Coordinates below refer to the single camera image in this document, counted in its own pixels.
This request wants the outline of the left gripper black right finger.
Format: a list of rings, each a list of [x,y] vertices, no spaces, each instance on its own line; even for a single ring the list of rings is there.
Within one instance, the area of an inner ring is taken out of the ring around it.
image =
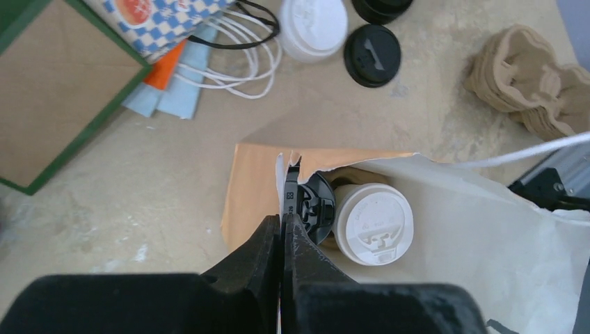
[[[282,333],[486,333],[475,300],[448,284],[358,283],[311,241],[301,218],[281,223]]]

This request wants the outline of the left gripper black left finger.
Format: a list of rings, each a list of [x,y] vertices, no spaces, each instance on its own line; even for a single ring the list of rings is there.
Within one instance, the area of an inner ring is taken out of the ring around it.
[[[280,222],[197,273],[70,274],[34,280],[2,333],[275,333]]]

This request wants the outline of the single black cup lid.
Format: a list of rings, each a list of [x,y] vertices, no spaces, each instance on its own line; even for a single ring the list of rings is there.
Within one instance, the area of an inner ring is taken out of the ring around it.
[[[298,183],[301,163],[287,170],[283,195],[283,213],[298,214],[309,238],[321,244],[335,222],[335,194],[328,180],[315,172],[303,184]]]

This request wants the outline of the brown kraft paper bag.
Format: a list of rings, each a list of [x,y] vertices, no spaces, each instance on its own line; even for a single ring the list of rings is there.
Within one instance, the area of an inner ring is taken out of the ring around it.
[[[321,249],[363,283],[451,283],[479,304],[491,333],[588,333],[581,311],[589,263],[589,212],[550,211],[506,186],[409,152],[289,148],[240,143],[221,224],[231,250],[267,215],[283,213],[287,170],[298,183],[351,166],[384,175],[410,204],[414,237],[396,262],[356,264],[335,237]]]

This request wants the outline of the brown pulp cup carrier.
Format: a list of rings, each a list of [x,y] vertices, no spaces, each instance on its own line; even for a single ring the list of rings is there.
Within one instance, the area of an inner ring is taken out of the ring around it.
[[[384,175],[351,166],[340,167],[330,171],[322,171],[319,174],[328,181],[334,191],[341,186],[350,184],[363,185],[369,183],[388,183],[388,179]]]

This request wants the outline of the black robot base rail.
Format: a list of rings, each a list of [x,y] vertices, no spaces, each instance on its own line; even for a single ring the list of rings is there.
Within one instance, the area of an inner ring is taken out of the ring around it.
[[[508,189],[550,211],[589,211],[589,144],[569,146],[549,154]]]

